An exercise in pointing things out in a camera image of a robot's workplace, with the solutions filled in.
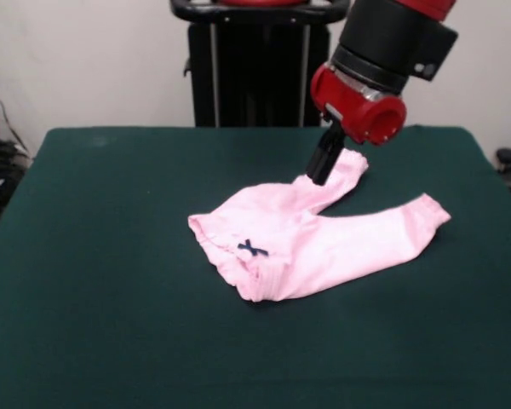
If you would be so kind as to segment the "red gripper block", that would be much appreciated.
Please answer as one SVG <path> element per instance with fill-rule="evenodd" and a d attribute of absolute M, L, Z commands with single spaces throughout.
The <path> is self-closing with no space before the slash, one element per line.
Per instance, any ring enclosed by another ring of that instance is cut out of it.
<path fill-rule="evenodd" d="M 310 92 L 320 112 L 357 143 L 381 145 L 404 126 L 406 107 L 400 97 L 372 89 L 330 63 L 324 63 L 314 73 Z M 308 163 L 307 176 L 323 186 L 343 148 L 344 134 L 328 128 Z"/>

